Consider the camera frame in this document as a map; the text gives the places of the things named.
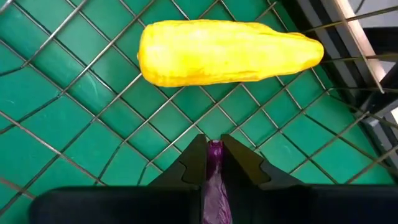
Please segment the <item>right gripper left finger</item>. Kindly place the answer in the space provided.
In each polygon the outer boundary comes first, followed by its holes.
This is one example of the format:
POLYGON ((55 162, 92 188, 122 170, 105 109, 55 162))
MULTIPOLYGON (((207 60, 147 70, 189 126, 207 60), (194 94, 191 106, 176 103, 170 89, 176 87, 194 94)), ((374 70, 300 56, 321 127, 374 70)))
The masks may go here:
POLYGON ((176 160, 149 186, 199 189, 206 180, 207 141, 198 134, 176 160))

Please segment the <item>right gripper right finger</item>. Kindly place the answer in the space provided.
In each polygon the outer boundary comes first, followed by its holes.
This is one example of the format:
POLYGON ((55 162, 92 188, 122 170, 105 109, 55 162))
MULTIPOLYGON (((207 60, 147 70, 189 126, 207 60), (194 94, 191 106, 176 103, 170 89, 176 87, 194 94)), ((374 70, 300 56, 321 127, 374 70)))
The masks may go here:
POLYGON ((259 189, 276 189, 300 185, 300 181, 283 170, 271 164, 265 157, 260 156, 229 134, 222 134, 227 161, 225 165, 231 165, 236 169, 236 175, 240 174, 243 180, 247 180, 259 189))

